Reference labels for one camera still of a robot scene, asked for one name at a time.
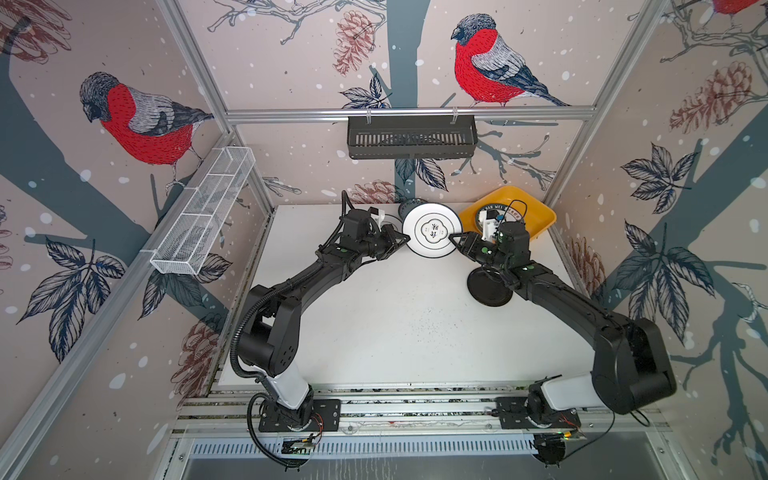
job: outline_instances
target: aluminum rail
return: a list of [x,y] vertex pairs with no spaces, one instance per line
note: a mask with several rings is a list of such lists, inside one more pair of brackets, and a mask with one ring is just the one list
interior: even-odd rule
[[535,121],[579,120],[589,121],[594,116],[591,105],[577,107],[473,107],[473,108],[371,108],[336,110],[229,110],[227,123],[278,124],[322,123],[346,121],[349,117],[390,117],[423,115],[474,115],[476,120]]

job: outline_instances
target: white wire mesh basket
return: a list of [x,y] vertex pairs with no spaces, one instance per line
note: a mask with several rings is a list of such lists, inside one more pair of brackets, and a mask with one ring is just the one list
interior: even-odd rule
[[150,262],[160,273],[197,275],[256,160],[248,147],[225,147]]

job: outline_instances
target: white plate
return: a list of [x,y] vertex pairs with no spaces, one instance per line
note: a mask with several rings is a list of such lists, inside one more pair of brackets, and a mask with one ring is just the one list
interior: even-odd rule
[[424,204],[411,210],[402,222],[402,232],[411,237],[408,247],[418,255],[440,258],[455,246],[449,238],[462,232],[456,212],[443,204]]

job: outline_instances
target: metal vent grille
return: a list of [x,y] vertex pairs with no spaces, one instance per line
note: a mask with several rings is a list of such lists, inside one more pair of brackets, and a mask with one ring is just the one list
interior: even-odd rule
[[428,117],[351,117],[347,130],[349,156],[373,158],[467,158],[478,143],[471,115]]
[[[278,454],[283,437],[261,441]],[[324,437],[312,454],[314,458],[381,458],[450,455],[532,455],[533,435],[528,433],[487,435],[411,435],[393,437]],[[191,458],[262,458],[250,439],[198,439]]]

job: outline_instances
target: white dot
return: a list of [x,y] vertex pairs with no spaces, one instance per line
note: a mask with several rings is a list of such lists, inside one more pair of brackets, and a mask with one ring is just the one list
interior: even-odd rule
[[121,373],[120,375],[115,376],[110,382],[109,382],[109,388],[113,390],[121,389],[123,388],[123,384],[125,383],[125,374]]

